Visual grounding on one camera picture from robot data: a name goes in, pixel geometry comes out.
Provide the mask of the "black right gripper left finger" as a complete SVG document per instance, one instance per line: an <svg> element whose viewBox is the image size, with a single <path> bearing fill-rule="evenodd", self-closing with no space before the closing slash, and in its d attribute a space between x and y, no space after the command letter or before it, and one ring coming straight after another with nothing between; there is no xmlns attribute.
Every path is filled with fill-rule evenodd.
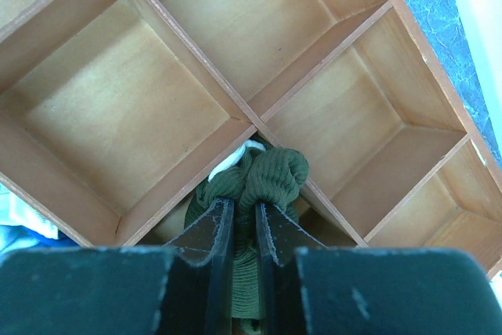
<svg viewBox="0 0 502 335"><path fill-rule="evenodd" d="M4 334L229 334L234 203L164 246L20 249L1 258Z"/></svg>

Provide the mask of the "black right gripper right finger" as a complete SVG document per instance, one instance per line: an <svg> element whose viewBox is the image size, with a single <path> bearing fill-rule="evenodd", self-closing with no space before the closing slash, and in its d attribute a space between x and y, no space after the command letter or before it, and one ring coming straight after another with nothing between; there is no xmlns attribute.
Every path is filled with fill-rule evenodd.
<svg viewBox="0 0 502 335"><path fill-rule="evenodd" d="M478 262L450 248L327 247L278 207L256 211L266 334L498 334Z"/></svg>

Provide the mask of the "olive green underwear cream waistband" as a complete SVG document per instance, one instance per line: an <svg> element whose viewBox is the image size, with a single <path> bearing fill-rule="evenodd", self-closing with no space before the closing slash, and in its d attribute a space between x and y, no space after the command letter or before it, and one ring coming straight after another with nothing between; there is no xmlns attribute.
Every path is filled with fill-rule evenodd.
<svg viewBox="0 0 502 335"><path fill-rule="evenodd" d="M189 227L215 198L235 204L231 316L245 334L260 333L255 205L270 203L292 221L299 220L294 202L309 173L304 155L248 139L218 164L195 189L184 217Z"/></svg>

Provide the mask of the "orange compartment organizer box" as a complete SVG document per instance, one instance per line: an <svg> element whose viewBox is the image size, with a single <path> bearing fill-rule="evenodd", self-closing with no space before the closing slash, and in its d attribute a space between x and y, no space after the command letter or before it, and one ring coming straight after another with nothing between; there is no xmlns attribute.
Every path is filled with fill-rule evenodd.
<svg viewBox="0 0 502 335"><path fill-rule="evenodd" d="M81 246L165 238L253 136L337 246L501 269L501 171L406 0L1 0L1 182Z"/></svg>

